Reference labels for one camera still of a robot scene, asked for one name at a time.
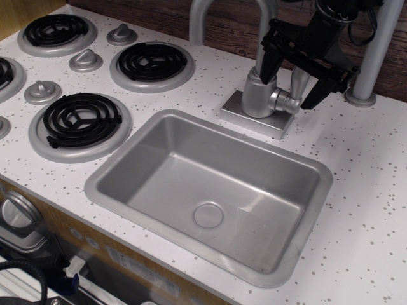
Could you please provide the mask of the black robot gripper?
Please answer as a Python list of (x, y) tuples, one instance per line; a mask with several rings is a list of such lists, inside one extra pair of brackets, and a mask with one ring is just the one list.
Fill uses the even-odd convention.
[(301, 105), (313, 109), (330, 93), (344, 92), (351, 80), (360, 73), (359, 66), (344, 54), (339, 38), (344, 25), (313, 18), (307, 26), (272, 19), (264, 36), (260, 79), (267, 85), (277, 74), (283, 61), (303, 69), (318, 82)]

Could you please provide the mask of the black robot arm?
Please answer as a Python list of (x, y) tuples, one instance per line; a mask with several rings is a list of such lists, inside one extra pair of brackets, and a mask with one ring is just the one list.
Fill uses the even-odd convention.
[(333, 1), (316, 1), (308, 25), (300, 26), (278, 19), (269, 21), (270, 30), (261, 45), (265, 52), (260, 70), (264, 84), (276, 76), (283, 61), (317, 78), (302, 109), (313, 109), (330, 93), (344, 92), (360, 69), (341, 50), (338, 40), (356, 13), (342, 15), (344, 8)]

